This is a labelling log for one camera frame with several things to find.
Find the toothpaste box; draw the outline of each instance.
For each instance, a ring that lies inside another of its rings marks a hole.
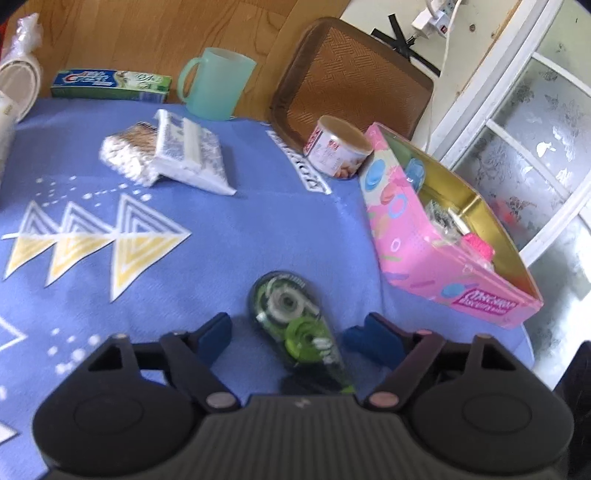
[[[126,70],[61,70],[53,80],[51,95],[164,103],[171,81],[165,75]]]

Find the yellow triangle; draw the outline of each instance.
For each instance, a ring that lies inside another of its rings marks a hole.
[[[19,235],[12,246],[4,278],[8,278],[17,268],[22,267],[30,259],[35,258],[54,243],[56,243],[56,238],[53,236],[43,238],[42,236]]]
[[[55,282],[84,257],[109,245],[113,238],[89,233],[70,233],[62,236],[53,251],[47,285]]]
[[[153,265],[189,235],[133,236],[115,241],[111,301],[121,295],[150,265]]]

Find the cotton swab package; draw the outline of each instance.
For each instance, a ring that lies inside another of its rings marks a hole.
[[[160,109],[154,168],[165,177],[220,195],[234,195],[228,185],[219,140],[188,118]]]
[[[158,180],[154,168],[156,127],[138,122],[127,130],[110,135],[100,147],[100,160],[126,179],[151,187]]]

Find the triangle pattern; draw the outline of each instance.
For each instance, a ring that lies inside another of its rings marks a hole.
[[[18,228],[18,237],[12,246],[4,278],[56,243],[59,231],[59,226],[37,202],[31,201]]]
[[[117,231],[118,233],[153,232],[190,235],[187,229],[170,218],[126,194],[122,194],[119,198]]]
[[[115,301],[148,267],[156,263],[190,233],[184,235],[157,233],[125,236],[115,241],[111,264],[111,301]]]
[[[12,246],[12,252],[4,279],[8,278],[14,271],[22,267],[32,258],[35,258],[40,253],[43,253],[57,241],[57,235],[49,235],[46,237],[38,235],[19,235]]]
[[[74,202],[68,202],[60,229],[62,233],[83,232],[94,235],[111,235],[113,230],[113,227]]]
[[[22,217],[18,233],[21,235],[55,235],[59,233],[59,230],[57,224],[41,210],[37,202],[31,201]]]
[[[53,251],[46,286],[54,283],[84,257],[106,247],[113,240],[110,235],[88,233],[67,233],[60,236]]]
[[[109,245],[115,239],[113,227],[74,202],[66,205],[60,231],[46,286],[55,282],[84,257]]]

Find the power strip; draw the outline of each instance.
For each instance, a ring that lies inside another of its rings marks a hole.
[[[428,8],[419,13],[412,23],[417,36],[429,38],[436,32],[443,38],[447,38],[450,19],[456,3],[457,0],[431,0],[431,7],[435,12],[435,16]]]

